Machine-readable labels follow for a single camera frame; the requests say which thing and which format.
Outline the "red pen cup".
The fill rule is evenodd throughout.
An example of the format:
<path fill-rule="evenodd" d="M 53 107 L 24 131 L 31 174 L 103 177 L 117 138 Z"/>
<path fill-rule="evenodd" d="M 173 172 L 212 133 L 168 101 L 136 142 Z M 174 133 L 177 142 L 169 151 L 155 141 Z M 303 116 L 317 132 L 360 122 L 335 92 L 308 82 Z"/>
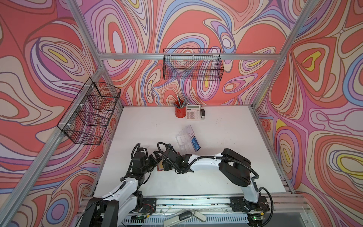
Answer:
<path fill-rule="evenodd" d="M 177 118 L 184 118 L 186 116 L 186 107 L 181 108 L 179 101 L 175 102 L 174 107 L 175 107 L 175 116 Z"/>

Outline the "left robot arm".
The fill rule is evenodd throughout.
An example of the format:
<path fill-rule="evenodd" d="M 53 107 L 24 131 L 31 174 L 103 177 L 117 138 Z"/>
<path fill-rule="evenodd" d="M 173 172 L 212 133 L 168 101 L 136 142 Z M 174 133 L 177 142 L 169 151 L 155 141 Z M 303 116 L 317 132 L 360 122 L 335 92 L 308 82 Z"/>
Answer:
<path fill-rule="evenodd" d="M 139 188 L 146 182 L 145 174 L 151 173 L 161 161 L 157 152 L 149 154 L 137 143 L 120 184 L 102 197 L 91 198 L 75 226 L 118 227 L 130 212 L 141 211 L 143 195 Z"/>

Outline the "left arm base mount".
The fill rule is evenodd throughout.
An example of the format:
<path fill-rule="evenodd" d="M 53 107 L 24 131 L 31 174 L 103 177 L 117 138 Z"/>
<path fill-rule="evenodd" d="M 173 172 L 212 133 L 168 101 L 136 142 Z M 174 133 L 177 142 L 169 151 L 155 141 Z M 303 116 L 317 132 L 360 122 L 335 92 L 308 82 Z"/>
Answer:
<path fill-rule="evenodd" d="M 157 198 L 143 198 L 142 202 L 138 202 L 137 208 L 129 212 L 129 214 L 153 214 L 156 211 Z"/>

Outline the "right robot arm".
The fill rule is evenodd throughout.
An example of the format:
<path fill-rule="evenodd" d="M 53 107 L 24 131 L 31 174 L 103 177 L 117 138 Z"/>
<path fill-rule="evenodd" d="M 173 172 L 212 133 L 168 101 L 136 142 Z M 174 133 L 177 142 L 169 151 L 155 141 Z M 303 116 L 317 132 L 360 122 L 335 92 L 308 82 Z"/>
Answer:
<path fill-rule="evenodd" d="M 230 199 L 230 207 L 233 211 L 240 212 L 273 212 L 273 200 L 271 194 L 264 187 L 258 188 L 256 180 L 258 173 L 251 168 L 251 162 L 232 149 L 225 148 L 222 153 L 216 155 L 180 155 L 171 144 L 157 143 L 154 155 L 162 160 L 164 171 L 173 170 L 183 175 L 201 170 L 217 169 L 232 184 L 237 185 L 243 192 L 243 197 Z"/>

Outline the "black stapler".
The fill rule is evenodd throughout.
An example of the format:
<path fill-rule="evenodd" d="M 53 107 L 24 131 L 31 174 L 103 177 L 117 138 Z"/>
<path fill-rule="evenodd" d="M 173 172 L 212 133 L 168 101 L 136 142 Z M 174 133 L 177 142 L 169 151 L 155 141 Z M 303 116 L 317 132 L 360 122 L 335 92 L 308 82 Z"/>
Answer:
<path fill-rule="evenodd" d="M 200 118 L 201 118 L 202 120 L 204 120 L 204 119 L 205 119 L 205 116 L 206 116 L 205 109 L 204 109 L 204 107 L 203 107 L 203 106 L 201 106 L 201 107 L 200 107 Z"/>

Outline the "white VIP card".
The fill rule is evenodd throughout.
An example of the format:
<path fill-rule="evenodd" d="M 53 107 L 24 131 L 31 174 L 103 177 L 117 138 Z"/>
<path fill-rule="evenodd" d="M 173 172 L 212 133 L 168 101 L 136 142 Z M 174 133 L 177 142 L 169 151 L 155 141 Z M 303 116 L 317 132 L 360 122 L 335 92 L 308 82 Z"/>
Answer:
<path fill-rule="evenodd" d="M 188 125 L 184 128 L 185 134 L 192 139 L 195 136 L 194 130 L 192 129 L 191 125 Z"/>

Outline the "red leather card holder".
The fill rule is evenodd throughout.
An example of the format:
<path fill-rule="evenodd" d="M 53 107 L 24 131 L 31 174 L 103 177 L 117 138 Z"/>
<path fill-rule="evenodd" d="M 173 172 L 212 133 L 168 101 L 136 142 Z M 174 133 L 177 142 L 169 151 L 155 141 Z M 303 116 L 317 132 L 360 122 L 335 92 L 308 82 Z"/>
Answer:
<path fill-rule="evenodd" d="M 157 165 L 157 170 L 158 171 L 164 171 L 164 166 L 163 166 L 163 161 L 160 161 Z"/>

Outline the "grey handheld device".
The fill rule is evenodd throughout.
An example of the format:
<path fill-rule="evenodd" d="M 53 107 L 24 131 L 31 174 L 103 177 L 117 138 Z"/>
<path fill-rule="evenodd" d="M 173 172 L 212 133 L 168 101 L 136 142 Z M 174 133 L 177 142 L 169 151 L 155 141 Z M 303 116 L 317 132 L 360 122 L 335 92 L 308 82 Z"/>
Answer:
<path fill-rule="evenodd" d="M 175 217 L 166 219 L 165 221 L 163 221 L 163 224 L 164 224 L 164 227 L 172 227 L 172 226 L 178 225 L 182 222 L 185 222 L 192 217 L 195 217 L 202 222 L 207 221 L 207 217 L 198 211 L 185 211 Z"/>

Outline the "white pink calculator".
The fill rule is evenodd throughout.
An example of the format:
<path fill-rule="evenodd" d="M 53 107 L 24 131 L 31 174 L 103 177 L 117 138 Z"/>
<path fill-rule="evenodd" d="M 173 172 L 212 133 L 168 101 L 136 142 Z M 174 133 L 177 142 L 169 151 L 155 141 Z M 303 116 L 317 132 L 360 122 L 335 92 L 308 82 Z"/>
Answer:
<path fill-rule="evenodd" d="M 189 120 L 189 121 L 201 120 L 201 106 L 200 105 L 187 105 L 186 106 L 186 120 Z"/>

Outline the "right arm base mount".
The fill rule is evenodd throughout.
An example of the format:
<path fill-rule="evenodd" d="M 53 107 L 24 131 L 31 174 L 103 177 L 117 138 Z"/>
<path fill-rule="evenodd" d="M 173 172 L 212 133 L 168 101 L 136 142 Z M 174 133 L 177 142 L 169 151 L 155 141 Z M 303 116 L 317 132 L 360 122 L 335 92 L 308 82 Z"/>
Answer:
<path fill-rule="evenodd" d="M 245 200 L 243 196 L 241 197 L 230 197 L 229 206 L 232 208 L 233 212 L 263 212 L 266 213 L 270 211 L 269 204 L 265 196 L 259 195 L 258 201 L 256 203 L 249 202 Z"/>

